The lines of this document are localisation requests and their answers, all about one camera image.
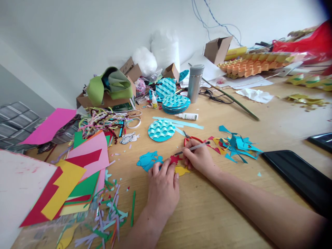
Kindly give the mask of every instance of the white glue bottle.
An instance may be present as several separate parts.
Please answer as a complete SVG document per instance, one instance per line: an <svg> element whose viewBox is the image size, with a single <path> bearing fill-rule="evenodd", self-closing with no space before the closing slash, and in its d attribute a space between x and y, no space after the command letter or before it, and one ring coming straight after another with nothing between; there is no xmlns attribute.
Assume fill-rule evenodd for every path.
<svg viewBox="0 0 332 249"><path fill-rule="evenodd" d="M158 109L158 102L153 91L152 91L152 107L153 109Z"/></svg>
<svg viewBox="0 0 332 249"><path fill-rule="evenodd" d="M180 113L180 114L175 114L175 116L183 119L198 120L197 113Z"/></svg>

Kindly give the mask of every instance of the white plastic bag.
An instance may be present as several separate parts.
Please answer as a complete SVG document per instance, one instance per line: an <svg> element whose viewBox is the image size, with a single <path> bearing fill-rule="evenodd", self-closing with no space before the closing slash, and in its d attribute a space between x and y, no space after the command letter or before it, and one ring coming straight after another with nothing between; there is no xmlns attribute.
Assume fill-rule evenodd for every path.
<svg viewBox="0 0 332 249"><path fill-rule="evenodd" d="M167 68L175 63L180 72L179 41L175 31L156 31L152 35L151 51L156 57L158 69Z"/></svg>
<svg viewBox="0 0 332 249"><path fill-rule="evenodd" d="M138 64L143 77L150 77L157 70L157 61L153 53L146 47L140 47L132 55L134 64Z"/></svg>

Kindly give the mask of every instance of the left hand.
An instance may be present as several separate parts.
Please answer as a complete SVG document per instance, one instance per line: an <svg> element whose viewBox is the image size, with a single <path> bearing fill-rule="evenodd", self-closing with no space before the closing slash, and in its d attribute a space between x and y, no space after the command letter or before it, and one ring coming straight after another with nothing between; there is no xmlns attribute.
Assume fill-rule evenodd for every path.
<svg viewBox="0 0 332 249"><path fill-rule="evenodd" d="M162 165L160 162L153 165L149 173L149 194L146 209L156 220L166 222L173 214L179 199L179 174L174 174L175 163L168 158Z"/></svg>

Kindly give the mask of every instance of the hand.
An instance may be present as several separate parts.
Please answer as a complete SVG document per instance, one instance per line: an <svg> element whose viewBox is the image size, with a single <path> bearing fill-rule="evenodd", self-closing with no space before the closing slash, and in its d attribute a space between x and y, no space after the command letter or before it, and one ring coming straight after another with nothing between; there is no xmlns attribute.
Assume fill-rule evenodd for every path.
<svg viewBox="0 0 332 249"><path fill-rule="evenodd" d="M168 158L162 165L160 162L153 165L149 173L149 194L146 208L148 213L157 220L167 222L173 214L179 199L179 174L174 174L175 163L170 163Z"/></svg>
<svg viewBox="0 0 332 249"><path fill-rule="evenodd" d="M213 174L216 170L219 171L219 168L214 164L207 146L203 146L193 151L188 149L199 144L200 142L195 139L190 139L187 142L186 146L182 149L184 164L188 166L188 169L194 167L205 176L211 173Z"/></svg>

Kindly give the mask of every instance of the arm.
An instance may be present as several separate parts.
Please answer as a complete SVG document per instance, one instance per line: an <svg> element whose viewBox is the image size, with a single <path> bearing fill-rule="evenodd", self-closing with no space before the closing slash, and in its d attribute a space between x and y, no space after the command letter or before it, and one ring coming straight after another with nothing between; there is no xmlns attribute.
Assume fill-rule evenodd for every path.
<svg viewBox="0 0 332 249"><path fill-rule="evenodd" d="M198 142L190 140L190 148ZM185 164L215 184L279 248L310 248L325 218L294 201L278 197L217 167L206 146L192 153L184 148Z"/></svg>
<svg viewBox="0 0 332 249"><path fill-rule="evenodd" d="M170 158L162 165L155 163L149 170L148 203L120 248L155 248L158 239L179 202L179 174Z"/></svg>

